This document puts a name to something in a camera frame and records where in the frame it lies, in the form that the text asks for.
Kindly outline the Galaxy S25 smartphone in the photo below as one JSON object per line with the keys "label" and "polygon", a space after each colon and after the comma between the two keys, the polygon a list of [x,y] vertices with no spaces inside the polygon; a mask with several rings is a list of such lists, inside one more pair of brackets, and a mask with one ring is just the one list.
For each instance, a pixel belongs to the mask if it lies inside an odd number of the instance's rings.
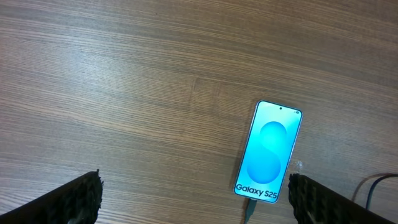
{"label": "Galaxy S25 smartphone", "polygon": [[236,195],[276,203],[303,119],[301,110],[256,103],[233,187]]}

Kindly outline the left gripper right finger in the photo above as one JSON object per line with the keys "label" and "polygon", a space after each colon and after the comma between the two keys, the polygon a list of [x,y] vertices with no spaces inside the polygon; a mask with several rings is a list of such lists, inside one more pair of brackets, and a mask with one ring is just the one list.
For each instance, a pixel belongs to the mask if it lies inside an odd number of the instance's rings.
{"label": "left gripper right finger", "polygon": [[288,187],[298,224],[393,224],[305,175],[291,174]]}

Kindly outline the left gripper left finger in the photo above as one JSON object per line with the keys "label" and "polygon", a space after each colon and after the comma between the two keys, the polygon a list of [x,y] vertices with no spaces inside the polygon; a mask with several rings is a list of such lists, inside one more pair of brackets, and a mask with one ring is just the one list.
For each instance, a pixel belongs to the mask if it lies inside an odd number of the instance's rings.
{"label": "left gripper left finger", "polygon": [[1,223],[94,224],[101,208],[103,181],[88,172],[61,187],[1,215]]}

